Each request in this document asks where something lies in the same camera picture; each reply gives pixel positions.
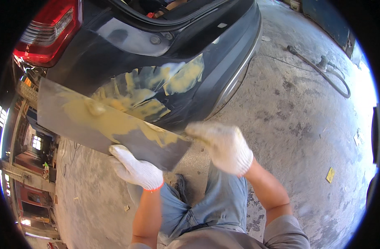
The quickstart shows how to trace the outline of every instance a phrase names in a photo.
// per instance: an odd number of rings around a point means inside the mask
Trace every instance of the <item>workshop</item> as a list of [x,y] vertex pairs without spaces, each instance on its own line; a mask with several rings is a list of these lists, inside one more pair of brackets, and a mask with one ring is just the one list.
[[47,0],[1,82],[34,249],[342,249],[371,201],[378,90],[329,0]]

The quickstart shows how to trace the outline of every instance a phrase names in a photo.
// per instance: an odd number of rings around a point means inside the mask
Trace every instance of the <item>jeans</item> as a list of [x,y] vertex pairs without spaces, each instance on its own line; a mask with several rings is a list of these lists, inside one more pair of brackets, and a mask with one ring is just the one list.
[[[128,183],[128,192],[136,207],[143,188]],[[244,177],[227,174],[211,162],[204,198],[190,207],[179,199],[179,193],[168,184],[161,188],[162,216],[159,237],[169,244],[183,233],[203,227],[222,227],[245,233],[247,182]]]

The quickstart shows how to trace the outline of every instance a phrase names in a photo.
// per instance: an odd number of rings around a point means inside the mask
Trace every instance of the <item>shoe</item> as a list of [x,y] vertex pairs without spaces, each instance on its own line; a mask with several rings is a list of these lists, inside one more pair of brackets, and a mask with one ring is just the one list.
[[187,205],[190,205],[187,196],[185,194],[186,190],[186,180],[184,179],[184,176],[182,174],[176,174],[177,181],[173,185],[173,188],[176,189],[179,192],[180,200]]

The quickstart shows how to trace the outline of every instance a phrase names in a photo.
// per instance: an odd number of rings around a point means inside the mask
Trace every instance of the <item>white work glove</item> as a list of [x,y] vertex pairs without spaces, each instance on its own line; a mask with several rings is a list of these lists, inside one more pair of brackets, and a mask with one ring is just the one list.
[[240,177],[251,167],[254,155],[237,126],[193,122],[187,125],[185,132],[205,144],[218,169]]
[[164,185],[162,170],[150,162],[139,161],[123,145],[111,145],[108,148],[113,155],[109,158],[117,175],[132,184],[140,185],[143,189],[154,191]]

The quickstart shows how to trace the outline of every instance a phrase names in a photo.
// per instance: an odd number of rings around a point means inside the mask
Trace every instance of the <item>car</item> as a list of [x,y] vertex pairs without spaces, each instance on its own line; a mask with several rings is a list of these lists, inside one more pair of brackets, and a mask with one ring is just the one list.
[[225,105],[261,38],[255,0],[49,0],[13,59],[37,86],[181,131]]

